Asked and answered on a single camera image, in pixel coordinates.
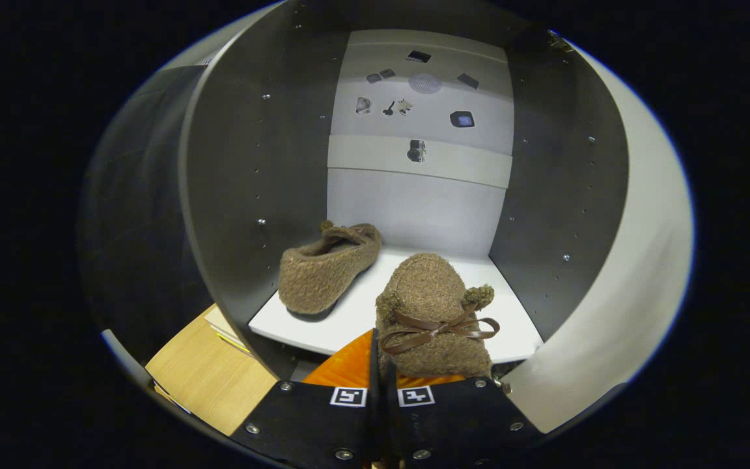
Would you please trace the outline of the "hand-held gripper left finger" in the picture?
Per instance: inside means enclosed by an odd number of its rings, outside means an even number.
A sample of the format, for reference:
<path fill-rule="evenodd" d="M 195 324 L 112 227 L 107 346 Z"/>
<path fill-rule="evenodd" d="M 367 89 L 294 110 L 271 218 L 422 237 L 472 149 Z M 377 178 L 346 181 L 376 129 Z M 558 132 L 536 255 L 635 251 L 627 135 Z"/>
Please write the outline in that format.
<path fill-rule="evenodd" d="M 231 439 L 272 466 L 371 466 L 379 452 L 377 338 L 369 330 L 303 379 L 277 381 Z"/>

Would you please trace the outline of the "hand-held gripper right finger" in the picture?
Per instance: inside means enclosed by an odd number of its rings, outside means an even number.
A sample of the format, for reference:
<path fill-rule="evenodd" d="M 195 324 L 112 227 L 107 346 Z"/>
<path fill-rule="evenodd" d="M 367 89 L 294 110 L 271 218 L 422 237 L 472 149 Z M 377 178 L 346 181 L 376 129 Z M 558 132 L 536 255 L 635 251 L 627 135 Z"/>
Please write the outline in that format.
<path fill-rule="evenodd" d="M 398 388 L 385 376 L 385 466 L 515 466 L 542 433 L 499 380 Z"/>

